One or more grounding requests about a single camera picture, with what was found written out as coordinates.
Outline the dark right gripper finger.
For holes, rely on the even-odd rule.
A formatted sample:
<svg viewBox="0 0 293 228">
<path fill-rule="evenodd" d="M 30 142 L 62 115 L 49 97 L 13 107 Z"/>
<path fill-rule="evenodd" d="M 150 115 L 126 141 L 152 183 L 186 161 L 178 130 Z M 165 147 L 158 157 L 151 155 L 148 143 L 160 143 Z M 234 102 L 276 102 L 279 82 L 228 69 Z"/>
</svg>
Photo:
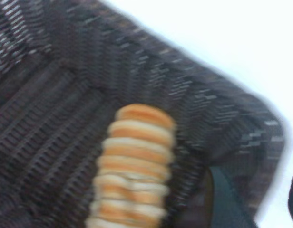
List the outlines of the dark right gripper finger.
<svg viewBox="0 0 293 228">
<path fill-rule="evenodd" d="M 218 167 L 211 167 L 214 187 L 212 228 L 256 228 L 228 176 Z"/>
</svg>

